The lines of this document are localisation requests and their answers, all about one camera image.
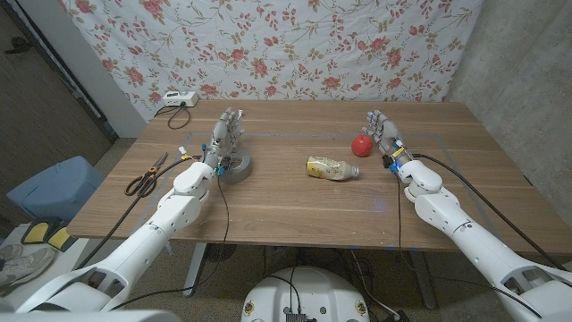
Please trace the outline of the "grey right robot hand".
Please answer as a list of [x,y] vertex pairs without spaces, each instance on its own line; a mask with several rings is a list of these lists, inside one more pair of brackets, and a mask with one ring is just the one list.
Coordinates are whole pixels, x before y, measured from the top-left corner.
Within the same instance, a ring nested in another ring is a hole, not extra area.
[[365,135],[379,148],[383,155],[383,167],[396,174],[413,157],[408,153],[395,123],[379,110],[367,113]]

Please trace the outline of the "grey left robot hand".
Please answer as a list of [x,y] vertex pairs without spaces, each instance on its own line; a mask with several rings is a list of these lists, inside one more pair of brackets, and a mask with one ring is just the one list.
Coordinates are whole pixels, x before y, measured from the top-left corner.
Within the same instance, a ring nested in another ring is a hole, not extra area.
[[211,166],[217,174],[221,172],[223,161],[228,159],[237,147],[242,129],[243,111],[228,107],[215,123],[210,142],[206,145],[203,163]]

